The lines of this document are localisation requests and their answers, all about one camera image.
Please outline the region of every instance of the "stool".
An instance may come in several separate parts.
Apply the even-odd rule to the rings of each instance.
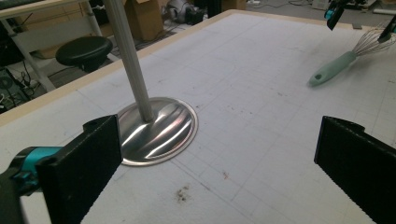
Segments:
[[[56,51],[56,61],[67,66],[78,66],[90,73],[102,65],[113,49],[111,41],[102,36],[84,36],[72,40]]]

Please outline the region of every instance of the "stainless steel pole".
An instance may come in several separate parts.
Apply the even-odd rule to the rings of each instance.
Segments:
[[[149,95],[143,79],[142,69],[137,58],[131,30],[126,19],[125,9],[121,0],[104,0],[106,13],[113,28],[114,37],[120,49],[120,55],[131,84],[132,92],[139,109],[140,117],[145,122],[153,120]]]

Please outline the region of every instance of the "green whisk handle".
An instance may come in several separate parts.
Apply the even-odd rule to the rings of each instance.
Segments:
[[[310,86],[320,85],[332,77],[335,77],[342,70],[344,70],[350,63],[355,61],[357,55],[353,51],[341,55],[337,59],[321,67],[308,81]]]

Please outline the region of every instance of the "round metal base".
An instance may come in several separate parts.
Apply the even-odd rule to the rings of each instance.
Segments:
[[[154,119],[144,122],[137,104],[119,113],[122,163],[132,166],[167,161],[184,150],[198,130],[191,106],[170,98],[150,98]]]

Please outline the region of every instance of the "white tabletop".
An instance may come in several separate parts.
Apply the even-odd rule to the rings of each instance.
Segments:
[[[312,89],[312,74],[362,35],[315,23],[232,11],[147,51],[148,95],[189,103],[198,134],[170,161],[120,166],[83,223],[373,223],[313,159],[324,115],[395,147],[396,48],[360,57]],[[0,117],[9,120],[0,127],[0,171],[25,147],[64,146],[83,123],[134,101],[121,66],[99,73],[23,107],[29,113]],[[40,193],[23,201],[31,223],[50,222]]]

